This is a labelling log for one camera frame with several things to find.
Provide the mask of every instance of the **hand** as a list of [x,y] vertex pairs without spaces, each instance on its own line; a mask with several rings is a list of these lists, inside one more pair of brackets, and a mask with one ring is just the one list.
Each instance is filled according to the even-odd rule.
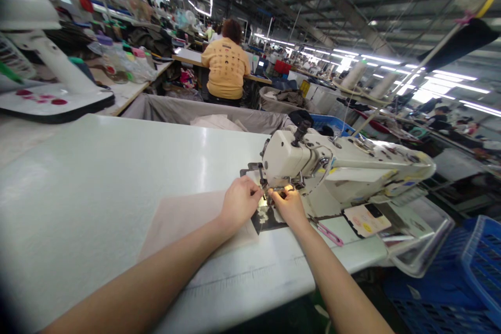
[[224,195],[223,209],[219,215],[224,229],[231,236],[252,217],[263,193],[248,176],[233,181]]
[[301,196],[297,189],[293,189],[292,185],[287,185],[285,187],[285,199],[280,197],[279,192],[274,192],[273,189],[268,190],[269,196],[275,202],[275,205],[282,215],[282,218],[293,230],[301,230],[305,226],[309,226],[308,219],[304,213],[303,203],[301,202]]

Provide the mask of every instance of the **gray fabric bin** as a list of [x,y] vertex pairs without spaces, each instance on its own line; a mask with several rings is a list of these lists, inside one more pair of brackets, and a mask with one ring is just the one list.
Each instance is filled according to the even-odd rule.
[[293,124],[287,115],[281,113],[148,94],[139,95],[122,117],[189,125],[196,117],[218,114],[228,115],[228,119],[233,122],[240,120],[251,133],[271,134]]

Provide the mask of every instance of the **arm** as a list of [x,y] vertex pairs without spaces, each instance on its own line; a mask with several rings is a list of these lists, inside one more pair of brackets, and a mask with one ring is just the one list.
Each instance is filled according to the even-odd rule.
[[214,55],[214,47],[209,44],[201,55],[203,66],[208,68],[210,67],[210,59],[212,58],[213,55]]
[[151,329],[207,257],[251,218],[262,195],[247,176],[236,179],[216,219],[119,275],[42,333],[138,333]]
[[269,194],[303,249],[336,332],[393,333],[329,246],[310,225],[298,191],[288,192],[291,188],[285,188],[285,199],[272,190]]

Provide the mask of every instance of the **forearm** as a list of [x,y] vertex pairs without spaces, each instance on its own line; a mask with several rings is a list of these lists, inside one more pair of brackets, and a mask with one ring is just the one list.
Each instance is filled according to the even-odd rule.
[[204,260],[232,236],[213,220],[147,258],[70,309],[44,333],[138,333],[151,328]]
[[293,231],[308,260],[336,332],[392,333],[381,314],[316,230],[306,223]]

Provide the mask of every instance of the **factory floor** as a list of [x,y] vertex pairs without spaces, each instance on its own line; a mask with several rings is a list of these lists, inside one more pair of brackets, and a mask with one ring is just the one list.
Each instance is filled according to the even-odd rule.
[[[380,269],[368,269],[355,274],[354,278],[362,291],[364,291],[365,295],[374,304],[395,333],[410,334],[411,331],[386,298],[380,286],[380,281],[377,280],[379,278],[375,278],[376,281],[367,281],[365,280],[367,272],[372,275],[381,275]],[[235,326],[224,333],[325,333],[328,319],[317,312],[315,305],[320,305],[325,309],[325,304],[318,290]],[[336,333],[336,331],[331,327],[329,333]]]

